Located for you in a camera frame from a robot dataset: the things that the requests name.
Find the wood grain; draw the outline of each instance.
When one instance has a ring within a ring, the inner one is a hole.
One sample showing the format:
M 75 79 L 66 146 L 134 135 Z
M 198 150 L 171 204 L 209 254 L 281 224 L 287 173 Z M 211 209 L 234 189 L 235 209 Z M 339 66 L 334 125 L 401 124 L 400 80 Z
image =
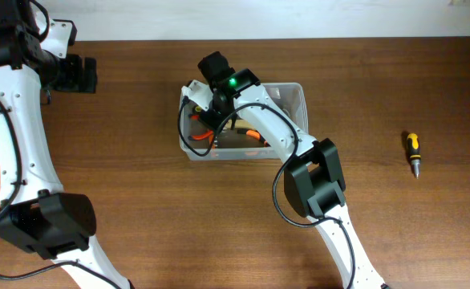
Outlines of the wood grain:
M 355 229 L 389 285 L 470 288 L 470 38 L 76 43 L 98 60 L 98 91 L 54 93 L 42 107 L 48 145 L 136 288 L 341 287 L 316 231 L 275 212 L 278 161 L 181 152 L 180 87 L 217 50 L 262 82 L 303 86 L 310 133 L 338 146 Z M 403 131 L 421 141 L 418 181 Z M 3 274 L 48 263 L 0 240 Z M 62 270 L 0 287 L 77 288 Z

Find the screwdriver handle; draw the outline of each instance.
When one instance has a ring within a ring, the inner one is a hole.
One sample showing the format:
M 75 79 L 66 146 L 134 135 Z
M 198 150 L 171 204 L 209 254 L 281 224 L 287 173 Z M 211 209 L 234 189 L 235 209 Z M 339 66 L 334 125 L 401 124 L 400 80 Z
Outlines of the screwdriver handle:
M 410 161 L 420 160 L 419 137 L 414 133 L 410 133 L 406 141 L 407 141 L 408 156 L 410 157 Z

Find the yellow screwdriver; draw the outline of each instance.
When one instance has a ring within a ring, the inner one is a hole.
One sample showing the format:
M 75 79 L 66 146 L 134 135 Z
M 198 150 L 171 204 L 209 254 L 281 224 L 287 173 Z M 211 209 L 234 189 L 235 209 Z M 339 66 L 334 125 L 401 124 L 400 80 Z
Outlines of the yellow screwdriver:
M 406 139 L 408 147 L 408 157 L 410 158 L 411 168 L 416 178 L 419 178 L 420 175 L 420 143 L 419 137 L 410 133 Z

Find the white plastic container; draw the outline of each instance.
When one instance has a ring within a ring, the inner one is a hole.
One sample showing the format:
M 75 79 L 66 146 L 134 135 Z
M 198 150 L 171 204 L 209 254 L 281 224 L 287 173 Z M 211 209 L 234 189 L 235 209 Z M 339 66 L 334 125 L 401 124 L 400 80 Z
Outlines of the white plastic container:
M 274 103 L 303 131 L 308 133 L 308 115 L 306 113 L 305 96 L 299 83 L 263 83 L 267 93 Z M 187 104 L 181 115 L 181 130 L 185 137 L 206 132 L 206 128 L 197 120 L 191 120 L 188 114 L 195 106 Z M 212 149 L 205 157 L 199 157 L 188 149 L 180 139 L 181 149 L 187 153 L 191 161 L 221 161 L 221 160 L 253 160 L 278 158 L 272 147 L 258 147 L 261 144 L 249 136 L 237 135 L 236 132 L 226 131 L 217 138 L 219 147 Z M 199 153 L 206 152 L 208 140 L 187 142 Z

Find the cable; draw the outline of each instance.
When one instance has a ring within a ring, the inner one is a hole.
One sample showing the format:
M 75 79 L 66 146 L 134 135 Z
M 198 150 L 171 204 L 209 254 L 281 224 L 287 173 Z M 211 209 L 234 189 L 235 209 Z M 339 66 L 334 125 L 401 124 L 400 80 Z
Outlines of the cable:
M 14 130 L 12 120 L 9 117 L 9 112 L 10 112 L 10 109 L 5 108 L 2 101 L 0 101 L 0 113 L 3 114 L 3 117 L 5 117 L 5 122 L 7 123 L 7 127 L 9 128 L 9 134 L 10 134 L 10 138 L 12 139 L 12 145 L 14 147 L 14 155 L 15 155 L 15 159 L 16 159 L 16 181 L 14 183 L 12 183 L 12 185 L 14 186 L 14 190 L 13 190 L 12 194 L 10 195 L 9 199 L 7 200 L 7 202 L 5 202 L 5 204 L 3 204 L 3 207 L 0 210 L 0 219 L 3 218 L 3 216 L 8 212 L 10 205 L 12 205 L 12 202 L 18 196 L 19 189 L 21 188 L 21 185 L 22 185 L 21 153 L 20 153 L 20 150 L 19 150 L 18 138 L 16 137 L 16 131 Z M 53 265 L 50 265 L 48 267 L 44 267 L 44 268 L 38 269 L 36 271 L 28 272 L 28 273 L 23 274 L 23 275 L 6 276 L 6 275 L 1 275 L 0 274 L 0 280 L 15 281 L 15 280 L 20 280 L 20 279 L 25 279 L 25 278 L 29 278 L 29 277 L 47 272 L 49 270 L 53 270 L 55 268 L 66 266 L 66 265 L 71 265 L 71 266 L 74 266 L 74 267 L 78 267 L 78 268 L 82 269 L 83 271 L 86 271 L 87 273 L 89 273 L 91 275 L 94 275 L 95 277 L 97 277 L 99 279 L 102 279 L 103 281 L 109 283 L 115 289 L 121 289 L 121 287 L 119 287 L 117 284 L 115 284 L 113 281 L 111 281 L 107 277 L 102 276 L 101 274 L 98 274 L 98 273 L 94 272 L 93 270 L 85 267 L 84 265 L 79 264 L 78 262 L 73 262 L 73 261 L 66 261 L 66 262 L 62 262 L 62 263 L 53 264 Z
M 184 139 L 184 136 L 182 135 L 181 133 L 181 127 L 180 127 L 180 121 L 181 121 L 181 114 L 183 112 L 183 109 L 185 107 L 185 105 L 187 105 L 188 103 L 190 102 L 190 99 L 185 96 L 182 100 L 182 105 L 180 107 L 180 112 L 178 114 L 178 133 L 180 135 L 180 138 L 181 140 L 184 142 L 184 144 L 193 152 L 195 153 L 197 156 L 199 157 L 204 157 L 206 155 L 209 154 L 210 152 L 210 149 L 212 148 L 212 145 L 213 145 L 213 142 L 215 141 L 216 137 L 222 132 L 222 129 L 223 127 L 226 125 L 226 123 L 228 123 L 229 120 L 232 119 L 233 116 L 235 116 L 239 111 L 241 111 L 242 109 L 244 108 L 252 108 L 252 107 L 260 107 L 261 109 L 267 109 L 269 111 L 271 111 L 273 114 L 275 114 L 277 117 L 279 117 L 281 120 L 283 120 L 283 122 L 285 122 L 285 124 L 290 128 L 290 131 L 294 134 L 294 149 L 292 151 L 292 153 L 290 154 L 290 157 L 285 161 L 285 163 L 283 163 L 282 167 L 278 170 L 278 173 L 276 174 L 276 177 L 274 178 L 274 182 L 273 182 L 273 203 L 274 203 L 274 207 L 276 208 L 276 211 L 280 214 L 280 216 L 285 220 L 287 221 L 289 224 L 291 225 L 294 225 L 294 226 L 297 226 L 297 227 L 300 227 L 300 228 L 311 228 L 311 227 L 315 227 L 323 222 L 326 222 L 326 221 L 333 221 L 333 222 L 336 222 L 340 228 L 342 229 L 344 235 L 346 236 L 346 240 L 347 240 L 347 245 L 349 247 L 349 251 L 350 251 L 350 258 L 351 258 L 351 262 L 352 262 L 352 269 L 351 269 L 351 276 L 350 276 L 350 281 L 349 281 L 349 285 L 347 286 L 347 289 L 350 289 L 352 286 L 353 286 L 353 281 L 355 279 L 355 274 L 356 274 L 356 263 L 355 263 L 355 251 L 354 251 L 354 248 L 353 248 L 353 244 L 352 242 L 350 241 L 350 238 L 349 238 L 349 234 L 347 233 L 347 230 L 346 228 L 344 227 L 343 225 L 343 222 L 341 220 L 338 220 L 336 218 L 332 218 L 332 217 L 324 217 L 324 218 L 320 218 L 318 219 L 317 221 L 315 222 L 312 222 L 310 224 L 302 224 L 302 223 L 298 223 L 298 222 L 295 222 L 293 220 L 291 220 L 290 218 L 288 218 L 282 211 L 282 209 L 280 208 L 280 205 L 278 203 L 278 195 L 277 195 L 277 187 L 278 187 L 278 182 L 280 180 L 280 177 L 282 176 L 283 172 L 285 171 L 286 167 L 290 164 L 290 162 L 296 157 L 296 153 L 298 152 L 298 146 L 299 146 L 299 137 L 298 137 L 298 133 L 296 132 L 294 126 L 290 123 L 289 120 L 286 119 L 286 117 L 284 117 L 281 113 L 277 112 L 275 109 L 271 108 L 270 106 L 268 105 L 265 105 L 265 104 L 259 104 L 259 103 L 251 103 L 251 104 L 244 104 L 244 105 L 241 105 L 240 107 L 238 108 L 235 108 L 235 110 L 233 110 L 222 122 L 221 122 L 221 125 L 217 128 L 217 130 L 214 132 L 213 134 L 213 139 L 212 139 L 212 142 L 210 144 L 210 146 L 207 148 L 206 152 L 205 153 L 198 153 L 196 150 L 194 150 L 188 143 L 187 141 L 185 141 Z
M 44 15 L 44 18 L 46 19 L 46 29 L 39 35 L 39 42 L 42 42 L 50 33 L 50 15 L 48 14 L 48 10 L 46 10 L 46 8 L 44 8 L 44 6 L 41 5 L 39 2 L 35 0 L 30 0 L 30 2 L 36 5 L 39 10 L 41 10 Z

